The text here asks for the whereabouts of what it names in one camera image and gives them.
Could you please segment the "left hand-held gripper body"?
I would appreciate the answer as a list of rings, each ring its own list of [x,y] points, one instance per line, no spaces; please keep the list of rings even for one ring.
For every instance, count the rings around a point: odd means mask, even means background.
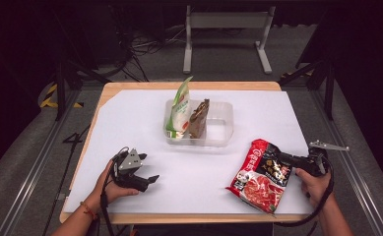
[[[114,183],[122,188],[136,189],[145,192],[149,186],[149,180],[135,174],[143,165],[143,158],[133,148],[124,147],[112,157],[110,174]]]

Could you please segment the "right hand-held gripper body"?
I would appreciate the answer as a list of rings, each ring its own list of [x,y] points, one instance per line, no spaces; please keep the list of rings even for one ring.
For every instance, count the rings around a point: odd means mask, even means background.
[[[349,147],[341,147],[322,141],[310,142],[306,156],[294,156],[294,167],[305,170],[312,176],[319,177],[326,174],[330,168],[330,161],[327,159],[328,150],[349,151]]]

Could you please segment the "red black noodle packet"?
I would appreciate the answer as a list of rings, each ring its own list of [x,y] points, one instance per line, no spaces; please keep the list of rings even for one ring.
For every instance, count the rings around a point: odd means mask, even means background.
[[[227,189],[249,205],[274,214],[292,171],[290,164],[279,160],[280,154],[275,145],[254,140]]]

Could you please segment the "person's right hand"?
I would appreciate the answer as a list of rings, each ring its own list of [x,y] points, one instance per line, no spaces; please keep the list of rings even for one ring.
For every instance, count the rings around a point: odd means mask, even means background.
[[[301,168],[296,168],[295,174],[302,181],[302,193],[309,199],[309,202],[316,207],[320,203],[332,175],[327,173],[320,177],[314,177]]]

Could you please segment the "person's left hand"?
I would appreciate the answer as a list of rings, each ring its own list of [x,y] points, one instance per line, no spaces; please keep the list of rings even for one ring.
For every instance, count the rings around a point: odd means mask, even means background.
[[[99,177],[96,180],[96,185],[92,192],[88,195],[85,200],[85,203],[91,208],[91,210],[98,211],[100,209],[100,195],[102,188],[105,188],[107,202],[111,204],[115,200],[121,197],[136,196],[139,194],[139,191],[131,188],[122,188],[106,179],[106,176],[109,172],[110,167],[112,166],[112,161],[109,161]]]

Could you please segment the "green white snack packet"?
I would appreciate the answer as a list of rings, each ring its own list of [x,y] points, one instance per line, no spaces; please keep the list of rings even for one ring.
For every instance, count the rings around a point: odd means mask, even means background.
[[[167,135],[172,139],[182,139],[185,135],[191,116],[189,95],[189,82],[193,77],[188,77],[179,87],[172,101],[171,111],[165,125]]]

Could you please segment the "black floor tape mark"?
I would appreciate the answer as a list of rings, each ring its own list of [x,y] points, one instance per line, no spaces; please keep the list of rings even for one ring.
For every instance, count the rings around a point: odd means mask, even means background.
[[[82,136],[90,129],[88,125],[81,133],[74,133],[71,136],[67,137],[63,144],[77,144],[82,142]]]

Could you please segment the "brown snack packet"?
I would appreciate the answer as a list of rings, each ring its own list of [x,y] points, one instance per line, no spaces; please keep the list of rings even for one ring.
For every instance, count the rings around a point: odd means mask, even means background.
[[[190,117],[189,134],[192,139],[200,139],[206,129],[206,119],[210,100],[204,99]]]

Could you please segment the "black metal stand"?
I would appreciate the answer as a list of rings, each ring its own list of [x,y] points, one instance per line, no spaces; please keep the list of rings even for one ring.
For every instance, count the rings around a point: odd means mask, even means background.
[[[70,59],[66,53],[62,53],[59,59],[57,60],[56,64],[55,82],[57,84],[58,104],[56,121],[60,121],[65,111],[67,110],[65,85],[68,85],[70,89],[75,90],[79,90],[82,86],[82,79],[81,76],[78,74],[78,71],[83,72],[93,80],[101,82],[102,84],[110,83],[109,79]]]
[[[282,74],[278,84],[284,86],[302,75],[311,72],[311,76],[306,82],[306,87],[309,90],[318,90],[323,82],[325,85],[325,98],[324,110],[329,120],[333,119],[332,106],[333,106],[333,90],[335,83],[335,72],[333,64],[330,60],[319,60],[310,63],[293,73]]]

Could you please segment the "clear plastic container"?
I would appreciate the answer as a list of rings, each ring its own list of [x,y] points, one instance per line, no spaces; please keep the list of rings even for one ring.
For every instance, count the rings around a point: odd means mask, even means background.
[[[162,130],[168,144],[178,146],[226,147],[233,135],[233,106],[228,102],[211,101],[206,119],[206,128],[200,139],[191,139],[188,132],[180,139],[171,138],[165,130],[173,100],[165,103]]]

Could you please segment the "black curtain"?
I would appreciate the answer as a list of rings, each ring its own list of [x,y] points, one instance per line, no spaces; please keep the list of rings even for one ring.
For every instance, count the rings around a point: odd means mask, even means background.
[[[39,113],[54,63],[28,0],[0,0],[0,160]]]
[[[318,25],[303,60],[335,54],[336,80],[383,171],[383,0],[334,0],[301,15]]]

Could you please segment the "yellow black hazard tape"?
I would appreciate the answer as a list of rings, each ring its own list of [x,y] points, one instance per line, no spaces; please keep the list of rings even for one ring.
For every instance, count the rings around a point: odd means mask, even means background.
[[[57,92],[57,84],[52,83],[49,88],[46,91],[46,94],[44,96],[44,99],[39,104],[40,107],[51,107],[51,108],[57,108],[58,102],[53,101],[52,97]]]

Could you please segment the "white metal stand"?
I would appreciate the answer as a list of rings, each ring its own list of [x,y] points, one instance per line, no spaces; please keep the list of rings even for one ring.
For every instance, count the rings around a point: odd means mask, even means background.
[[[261,38],[254,43],[264,73],[270,75],[272,67],[265,51],[266,41],[272,27],[276,7],[261,12],[193,12],[186,8],[186,45],[183,73],[190,74],[192,66],[192,29],[261,29]]]

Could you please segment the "aluminium floor rail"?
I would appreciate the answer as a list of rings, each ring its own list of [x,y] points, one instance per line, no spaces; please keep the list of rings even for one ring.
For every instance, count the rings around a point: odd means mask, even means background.
[[[352,189],[356,195],[356,198],[364,212],[367,222],[369,223],[372,232],[375,236],[383,236],[383,214],[379,209],[376,202],[375,195],[371,192],[371,189],[366,182],[360,170],[357,167],[357,161],[352,158],[354,151],[353,145],[349,145],[345,142],[343,134],[340,132],[338,125],[335,121],[331,121],[328,117],[324,105],[325,101],[320,91],[313,91],[311,97],[315,102],[315,105],[320,112],[322,119],[326,124],[326,128],[330,133],[332,142],[336,146],[342,148],[348,148],[348,150],[339,150],[340,163],[342,164],[345,173],[351,183]]]
[[[52,147],[57,139],[57,136],[61,131],[67,117],[69,116],[73,104],[76,102],[79,94],[79,90],[73,90],[68,92],[67,100],[64,102],[66,107],[64,108],[63,114],[57,121],[55,121],[51,125],[46,140],[44,141],[29,174],[27,175],[25,181],[21,185],[18,195],[15,197],[12,206],[10,207],[6,217],[4,218],[0,226],[0,236],[10,236],[12,234],[28,201],[31,198],[32,192],[50,156]]]

